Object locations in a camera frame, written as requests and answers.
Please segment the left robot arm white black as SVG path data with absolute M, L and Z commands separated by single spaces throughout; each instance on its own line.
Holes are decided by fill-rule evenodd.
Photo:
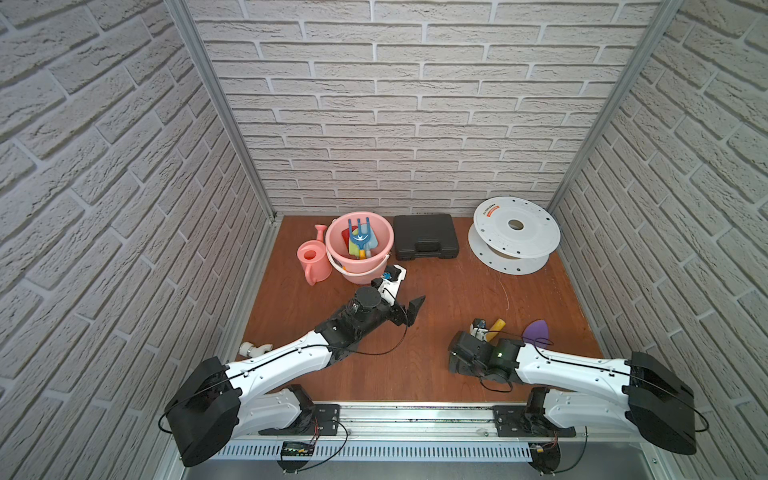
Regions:
M 408 305 L 384 287 L 361 287 L 353 298 L 298 340 L 255 358 L 224 364 L 208 358 L 163 409 L 184 466 L 217 454 L 231 439 L 267 430 L 303 432 L 314 404 L 294 379 L 326 369 L 358 351 L 386 322 L 410 327 L 425 299 Z

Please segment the blue rake yellow handle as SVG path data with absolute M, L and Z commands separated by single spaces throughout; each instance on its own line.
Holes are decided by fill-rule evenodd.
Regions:
M 364 250 L 365 245 L 368 242 L 368 234 L 366 233 L 365 225 L 370 225 L 369 220 L 366 220 L 365 223 L 357 220 L 356 225 L 354 225 L 351 220 L 348 221 L 350 240 L 354 241 L 361 250 Z

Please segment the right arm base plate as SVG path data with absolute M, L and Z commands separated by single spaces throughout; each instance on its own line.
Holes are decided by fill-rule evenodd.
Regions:
M 542 414 L 533 413 L 525 405 L 494 405 L 491 407 L 497 436 L 501 438 L 573 438 L 574 427 L 555 426 Z

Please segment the purple trowel pink handle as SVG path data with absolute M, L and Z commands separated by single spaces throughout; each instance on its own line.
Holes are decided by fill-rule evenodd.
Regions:
M 546 348 L 551 345 L 549 338 L 549 327 L 545 320 L 539 319 L 530 323 L 523 331 L 522 340 L 528 344 L 533 344 L 539 348 Z

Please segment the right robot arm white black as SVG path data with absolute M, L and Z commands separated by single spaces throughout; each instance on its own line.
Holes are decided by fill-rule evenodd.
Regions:
M 553 437 L 578 427 L 606 427 L 637 434 L 671 453 L 697 451 L 692 389 L 655 357 L 599 359 L 551 351 L 546 338 L 503 337 L 491 344 L 467 332 L 449 346 L 449 369 L 494 382 L 511 392 L 531 391 L 513 427 Z

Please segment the pink watering can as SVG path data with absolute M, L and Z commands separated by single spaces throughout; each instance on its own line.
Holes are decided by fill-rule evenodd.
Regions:
M 332 272 L 332 266 L 328 260 L 325 232 L 326 225 L 316 224 L 316 238 L 304 242 L 297 249 L 297 258 L 307 283 L 314 286 L 316 283 L 326 280 Z

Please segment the yellow plastic scoop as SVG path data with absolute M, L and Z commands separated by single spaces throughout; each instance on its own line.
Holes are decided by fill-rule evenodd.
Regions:
M 506 326 L 506 322 L 499 318 L 495 321 L 495 323 L 492 325 L 492 327 L 489 329 L 489 331 L 485 335 L 485 339 L 488 342 L 491 342 L 500 332 L 503 331 L 504 327 Z

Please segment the green trowel wooden handle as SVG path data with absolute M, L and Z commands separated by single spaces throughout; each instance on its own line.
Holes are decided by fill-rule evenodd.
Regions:
M 348 242 L 348 253 L 351 257 L 361 260 L 366 258 L 366 252 L 361 250 L 359 246 L 352 240 Z

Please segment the light blue trowel white handle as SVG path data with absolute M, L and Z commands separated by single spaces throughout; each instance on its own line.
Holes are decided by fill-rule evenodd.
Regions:
M 378 246 L 378 240 L 372 226 L 365 225 L 365 229 L 368 234 L 368 242 L 366 243 L 364 250 L 368 256 L 371 256 L 371 251 Z

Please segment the pink plastic bucket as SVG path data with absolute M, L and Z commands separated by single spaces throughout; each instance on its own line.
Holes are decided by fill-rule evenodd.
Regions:
M 367 285 L 384 273 L 393 244 L 392 225 L 372 212 L 342 215 L 325 233 L 331 267 L 357 285 Z

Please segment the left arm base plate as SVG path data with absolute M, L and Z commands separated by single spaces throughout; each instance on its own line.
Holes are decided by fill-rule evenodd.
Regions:
M 261 436 L 336 436 L 340 411 L 339 404 L 315 404 L 311 409 L 303 410 L 288 427 L 264 429 L 259 434 Z

